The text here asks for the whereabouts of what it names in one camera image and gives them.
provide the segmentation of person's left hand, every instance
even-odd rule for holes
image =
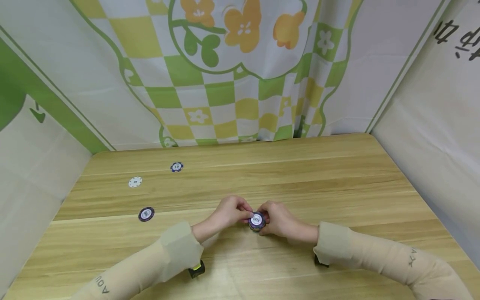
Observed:
[[[253,209],[245,199],[227,196],[218,204],[216,210],[204,221],[192,226],[192,232],[199,243],[221,232],[237,222],[248,223],[253,217]]]
[[[218,204],[211,218],[222,230],[237,222],[248,223],[253,217],[253,209],[245,199],[238,196],[227,196]]]

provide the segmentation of person's right hand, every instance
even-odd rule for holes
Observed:
[[[318,226],[298,220],[283,203],[267,201],[258,208],[258,211],[265,216],[267,223],[259,232],[261,236],[275,234],[290,240],[317,243]]]

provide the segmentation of wrist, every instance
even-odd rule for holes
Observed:
[[[310,245],[316,245],[318,242],[318,231],[319,229],[316,225],[299,222],[295,225],[294,239]]]
[[[192,226],[192,233],[201,244],[212,236],[222,231],[223,226],[215,219],[208,217],[202,222]]]

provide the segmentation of hand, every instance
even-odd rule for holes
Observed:
[[[220,201],[209,218],[215,220],[223,230],[237,222],[246,224],[251,217],[253,217],[253,209],[245,199],[227,196]]]
[[[216,210],[204,221],[192,226],[192,233],[199,243],[237,222],[248,223],[253,209],[245,199],[238,196],[223,198]]]
[[[291,240],[316,244],[318,226],[298,220],[283,203],[267,201],[258,211],[265,216],[267,225],[260,230],[260,235],[275,234]]]

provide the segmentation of wood grain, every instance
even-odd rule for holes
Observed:
[[[170,166],[182,162],[173,173]],[[129,188],[141,176],[143,183]],[[282,201],[300,219],[320,220],[436,254],[480,298],[480,273],[377,141],[351,134],[95,155],[5,300],[68,299],[83,284],[154,242],[181,220],[201,221],[227,194],[258,207]],[[152,220],[139,211],[152,206]],[[134,299],[413,299],[378,274],[319,268],[312,249],[260,237],[245,226],[205,250],[207,272],[187,272]]]

